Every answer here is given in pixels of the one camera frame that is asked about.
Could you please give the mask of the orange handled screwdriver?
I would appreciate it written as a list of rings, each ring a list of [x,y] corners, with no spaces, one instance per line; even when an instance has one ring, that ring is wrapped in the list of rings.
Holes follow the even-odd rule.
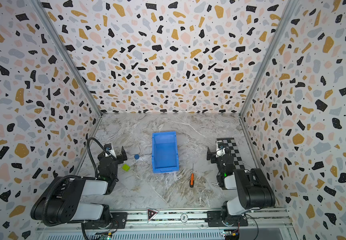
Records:
[[[195,174],[194,174],[194,164],[192,165],[192,172],[191,172],[191,177],[190,177],[190,188],[194,187],[195,183]]]

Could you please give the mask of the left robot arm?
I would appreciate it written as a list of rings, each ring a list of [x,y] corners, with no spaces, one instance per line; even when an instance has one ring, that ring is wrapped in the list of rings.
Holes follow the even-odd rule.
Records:
[[[110,195],[119,181],[118,168],[127,161],[127,153],[121,149],[117,155],[111,144],[105,148],[98,156],[97,177],[56,177],[32,207],[31,218],[48,227],[86,223],[105,228],[112,224],[114,218],[108,205],[81,201],[82,197]]]

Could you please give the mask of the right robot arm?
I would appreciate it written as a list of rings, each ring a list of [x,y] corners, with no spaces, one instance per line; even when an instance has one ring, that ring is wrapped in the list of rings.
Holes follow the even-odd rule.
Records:
[[[237,191],[235,198],[222,205],[221,221],[224,225],[236,225],[247,212],[275,206],[274,192],[261,169],[236,167],[233,153],[228,148],[217,150],[215,155],[219,187]]]

